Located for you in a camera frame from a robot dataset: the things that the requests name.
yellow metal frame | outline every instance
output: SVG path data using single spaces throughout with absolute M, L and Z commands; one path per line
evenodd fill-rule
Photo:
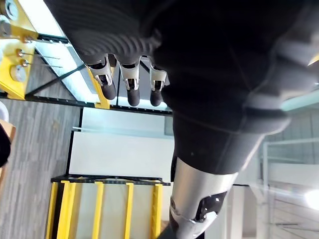
M 12 35 L 18 36 L 23 39 L 25 36 L 31 36 L 37 39 L 38 34 L 32 26 L 30 20 L 22 9 L 18 0 L 14 0 L 16 3 L 19 17 L 17 20 L 10 20 L 12 25 Z M 10 70 L 13 66 L 20 64 L 22 58 L 17 57 L 16 49 L 20 48 L 26 53 L 33 54 L 35 43 L 25 44 L 18 39 L 0 39 L 0 45 L 3 51 L 3 59 L 0 64 L 0 88 L 8 93 L 8 97 L 12 99 L 24 100 L 25 90 L 28 83 L 30 74 L 30 66 L 24 68 L 26 72 L 26 80 L 24 82 L 17 82 L 12 79 Z M 26 55 L 23 57 L 28 62 L 33 61 L 32 55 Z
M 128 186 L 128 203 L 127 203 L 127 209 L 126 209 L 124 239 L 130 239 L 134 184 L 126 183 L 126 185 Z
M 77 183 L 61 181 L 64 184 L 57 239 L 70 238 L 70 227 Z
M 163 185 L 155 184 L 153 188 L 151 236 L 150 236 L 151 239 L 156 239 L 160 235 L 162 198 L 163 198 Z
M 104 184 L 103 182 L 95 182 L 95 184 L 98 186 L 98 191 L 96 194 L 92 239 L 99 239 L 100 225 L 101 225 L 101 212 L 103 208 Z
M 58 183 L 52 183 L 45 239 L 52 239 L 53 220 L 54 220 L 54 211 L 55 211 L 57 192 L 58 192 Z
M 97 80 L 94 78 L 94 76 L 92 75 L 91 71 L 89 69 L 88 70 L 88 73 L 89 73 L 89 76 L 90 76 L 90 79 L 92 81 L 92 84 L 95 88 L 95 91 L 96 93 L 98 94 L 99 96 L 99 100 L 100 102 L 96 102 L 94 105 L 95 105 L 95 108 L 100 108 L 100 109 L 109 109 L 110 108 L 110 103 L 109 101 L 104 97 L 103 93 L 102 93 L 102 89 L 101 89 L 101 86 L 99 85 L 99 83 L 97 82 Z

wooden floor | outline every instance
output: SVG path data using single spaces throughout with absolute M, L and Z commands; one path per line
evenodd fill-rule
M 29 90 L 53 78 L 45 67 L 34 66 Z M 72 99 L 61 83 L 39 95 Z M 1 101 L 16 126 L 16 137 L 0 198 L 0 239 L 43 239 L 50 178 L 65 172 L 70 134 L 72 126 L 79 125 L 80 108 Z

metal rod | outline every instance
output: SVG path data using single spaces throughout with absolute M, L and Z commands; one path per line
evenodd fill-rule
M 268 144 L 263 144 L 263 181 L 264 181 L 264 197 L 268 195 Z
M 22 59 L 22 60 L 20 61 L 20 66 L 22 66 L 22 67 L 27 67 L 28 65 L 63 68 L 63 66 L 53 66 L 53 65 L 47 65 L 47 64 L 33 64 L 33 63 L 28 62 L 28 61 L 25 60 L 25 59 Z
M 301 238 L 301 239 L 307 239 L 307 238 L 302 237 L 302 236 L 300 236 L 300 235 L 298 235 L 298 234 L 296 234 L 296 233 L 293 233 L 293 232 L 291 232 L 291 231 L 289 231 L 289 230 L 286 230 L 286 229 L 284 229 L 283 227 L 279 227 L 279 228 L 281 228 L 281 229 L 284 230 L 285 232 L 290 233 L 290 234 L 292 234 L 292 235 L 295 235 L 295 236 L 297 236 L 297 237 L 299 237 L 299 238 Z
M 35 55 L 35 54 L 31 54 L 31 53 L 25 53 L 22 49 L 18 48 L 16 50 L 16 55 L 18 57 L 23 57 L 24 55 L 28 55 L 28 56 L 38 56 L 38 57 L 46 57 L 46 58 L 51 58 L 51 59 L 57 59 L 60 60 L 60 58 L 58 57 L 52 57 L 52 56 L 42 56 L 42 55 Z
M 281 212 L 283 212 L 283 213 L 291 214 L 291 215 L 294 215 L 294 216 L 296 216 L 296 217 L 303 218 L 303 219 L 306 219 L 306 220 L 309 220 L 309 221 L 312 221 L 312 222 L 319 223 L 319 221 L 316 221 L 316 220 L 314 220 L 314 219 L 306 218 L 306 217 L 300 216 L 300 214 L 297 214 L 297 213 L 291 213 L 291 212 L 288 212 L 288 211 L 282 210 L 282 209 L 280 209 L 280 208 L 278 208 L 278 207 L 273 207 L 272 209 L 274 209 L 274 210 L 278 210 L 278 211 L 281 211 Z
M 297 144 L 297 143 L 315 143 L 319 142 L 319 138 L 303 138 L 303 139 L 292 139 L 284 141 L 267 142 L 268 145 L 284 145 L 284 144 Z
M 120 94 L 120 81 L 121 81 L 121 69 L 119 68 L 119 78 L 118 78 L 118 91 L 116 97 L 116 106 L 119 105 L 119 94 Z
M 146 70 L 148 73 L 150 73 L 150 69 L 147 67 L 147 65 L 145 65 L 145 63 L 143 61 L 140 61 L 140 65 L 144 68 L 144 70 Z
M 307 208 L 307 209 L 316 211 L 316 209 L 313 209 L 313 208 L 310 208 L 310 207 L 306 207 L 306 206 L 302 206 L 302 205 L 298 205 L 298 204 L 295 204 L 295 203 L 290 203 L 290 202 L 283 201 L 283 200 L 280 200 L 280 199 L 277 199 L 277 198 L 275 199 L 275 201 L 282 202 L 282 203 L 287 203 L 287 204 L 294 205 L 294 206 L 297 206 L 297 207 Z
M 291 228 L 291 227 L 283 227 L 286 229 L 294 229 L 294 230 L 300 230 L 300 231 L 307 231 L 307 232 L 313 232 L 313 233 L 317 233 L 319 232 L 318 229 L 313 229 L 313 228 Z
M 62 81 L 62 80 L 65 79 L 66 77 L 72 75 L 74 72 L 77 72 L 77 71 L 82 70 L 83 68 L 85 68 L 85 65 L 84 65 L 84 64 L 83 64 L 83 65 L 80 65 L 80 66 L 77 67 L 76 69 L 74 69 L 74 70 L 72 70 L 72 71 L 70 71 L 70 72 L 68 72 L 68 73 L 65 73 L 64 75 L 59 76 L 58 78 L 55 78 L 55 79 L 53 79 L 52 81 L 49 81 L 48 83 L 46 83 L 46 84 L 44 84 L 44 85 L 42 85 L 42 86 L 40 86 L 40 87 L 34 89 L 33 91 L 27 93 L 25 96 L 26 96 L 26 97 L 28 97 L 28 96 L 33 96 L 33 95 L 35 95 L 36 93 L 38 93 L 38 92 L 40 92 L 40 91 L 42 91 L 42 90 L 44 90 L 44 89 L 46 89 L 46 88 L 48 88 L 48 87 L 54 85 L 55 83 L 57 83 L 57 82 L 59 82 L 59 81 Z

robotic arm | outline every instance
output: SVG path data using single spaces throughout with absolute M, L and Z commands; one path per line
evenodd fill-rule
M 163 89 L 151 81 L 173 110 L 175 138 L 170 228 L 160 239 L 205 231 L 264 136 L 289 123 L 281 103 L 318 81 L 317 64 L 309 66 L 318 53 L 316 1 L 45 2 L 93 75 L 114 54 L 134 99 L 138 61 L 130 59 L 150 56 L 152 70 L 169 76 Z

